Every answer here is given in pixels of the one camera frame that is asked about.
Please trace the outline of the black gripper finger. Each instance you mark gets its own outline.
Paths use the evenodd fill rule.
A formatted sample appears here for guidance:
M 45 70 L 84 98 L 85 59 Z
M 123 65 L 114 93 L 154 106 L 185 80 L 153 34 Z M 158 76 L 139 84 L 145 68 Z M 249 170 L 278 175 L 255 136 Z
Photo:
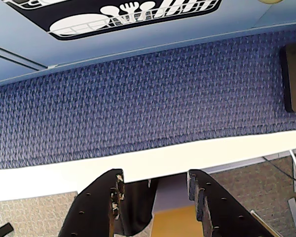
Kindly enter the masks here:
M 106 171 L 75 197 L 58 236 L 112 237 L 124 194 L 123 170 Z
M 196 220 L 205 237 L 278 237 L 260 217 L 249 212 L 208 173 L 187 172 L 188 198 L 195 204 Z

